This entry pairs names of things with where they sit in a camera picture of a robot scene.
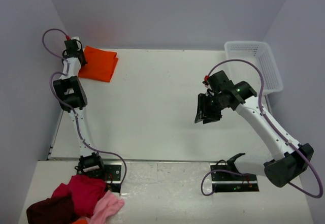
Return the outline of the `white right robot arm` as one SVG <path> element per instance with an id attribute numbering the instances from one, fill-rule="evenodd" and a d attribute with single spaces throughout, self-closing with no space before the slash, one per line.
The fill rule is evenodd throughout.
<path id="1" fill-rule="evenodd" d="M 245 81 L 234 84 L 224 71 L 207 76 L 208 93 L 198 95 L 195 122 L 217 122 L 222 110 L 231 108 L 255 130 L 270 152 L 270 156 L 238 153 L 227 160 L 226 173 L 237 180 L 244 174 L 266 176 L 277 187 L 283 187 L 307 170 L 314 150 L 301 144 L 258 103 L 256 91 Z"/>

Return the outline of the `crimson red t shirt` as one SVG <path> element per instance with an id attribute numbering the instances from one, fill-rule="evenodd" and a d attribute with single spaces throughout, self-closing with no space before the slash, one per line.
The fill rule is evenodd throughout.
<path id="1" fill-rule="evenodd" d="M 70 197 L 78 216 L 92 217 L 97 202 L 105 195 L 106 183 L 85 175 L 72 176 L 68 184 L 61 183 L 52 197 Z"/>

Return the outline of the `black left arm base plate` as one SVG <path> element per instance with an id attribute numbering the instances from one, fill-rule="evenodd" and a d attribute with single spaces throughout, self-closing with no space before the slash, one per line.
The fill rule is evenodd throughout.
<path id="1" fill-rule="evenodd" d="M 121 192 L 121 168 L 122 165 L 118 163 L 104 164 L 105 171 L 102 179 L 106 183 L 105 191 L 113 193 Z"/>

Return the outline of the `dark maroon t shirt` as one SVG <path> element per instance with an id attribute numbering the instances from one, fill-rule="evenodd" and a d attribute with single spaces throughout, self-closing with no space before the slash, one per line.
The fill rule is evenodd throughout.
<path id="1" fill-rule="evenodd" d="M 47 198 L 26 210 L 28 223 L 73 223 L 79 217 L 70 197 Z"/>

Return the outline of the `white plastic basket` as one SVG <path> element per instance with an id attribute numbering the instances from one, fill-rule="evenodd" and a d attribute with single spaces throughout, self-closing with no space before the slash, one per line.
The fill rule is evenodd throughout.
<path id="1" fill-rule="evenodd" d="M 258 41 L 229 41 L 224 45 L 226 58 L 236 59 L 227 63 L 228 77 L 234 82 L 248 82 L 260 91 L 262 74 L 263 95 L 283 90 L 283 83 L 270 46 Z"/>

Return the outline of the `orange t shirt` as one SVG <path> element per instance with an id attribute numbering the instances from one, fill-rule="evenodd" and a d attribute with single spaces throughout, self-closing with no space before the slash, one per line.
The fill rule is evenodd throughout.
<path id="1" fill-rule="evenodd" d="M 101 82 L 110 82 L 118 63 L 117 52 L 86 46 L 84 55 L 87 64 L 79 70 L 78 76 Z"/>

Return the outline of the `pink t shirt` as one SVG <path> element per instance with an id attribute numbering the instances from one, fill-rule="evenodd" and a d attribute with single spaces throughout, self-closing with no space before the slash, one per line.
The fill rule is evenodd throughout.
<path id="1" fill-rule="evenodd" d="M 107 220 L 117 214 L 125 205 L 125 201 L 118 198 L 111 191 L 107 191 L 105 195 L 97 202 L 93 216 L 87 221 L 89 224 L 104 224 Z"/>

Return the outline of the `orange red cloth piece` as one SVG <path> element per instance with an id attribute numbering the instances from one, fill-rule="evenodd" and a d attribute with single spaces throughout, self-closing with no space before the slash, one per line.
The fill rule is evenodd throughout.
<path id="1" fill-rule="evenodd" d="M 81 217 L 77 219 L 75 222 L 72 224 L 88 224 L 89 219 L 87 217 Z"/>

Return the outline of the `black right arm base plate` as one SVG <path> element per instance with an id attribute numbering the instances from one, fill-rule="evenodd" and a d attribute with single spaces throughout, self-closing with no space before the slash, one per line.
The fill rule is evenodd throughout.
<path id="1" fill-rule="evenodd" d="M 224 172 L 211 174 L 212 189 L 215 193 L 258 192 L 256 175 L 237 176 Z"/>

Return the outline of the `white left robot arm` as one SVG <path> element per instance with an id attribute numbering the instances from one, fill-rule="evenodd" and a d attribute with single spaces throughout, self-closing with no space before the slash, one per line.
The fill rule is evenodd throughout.
<path id="1" fill-rule="evenodd" d="M 78 137 L 80 157 L 77 173 L 99 180 L 104 177 L 106 168 L 90 136 L 86 121 L 87 97 L 78 78 L 80 69 L 87 62 L 79 39 L 66 37 L 64 44 L 63 71 L 56 72 L 59 78 L 50 79 L 50 88 L 62 110 L 68 113 Z"/>

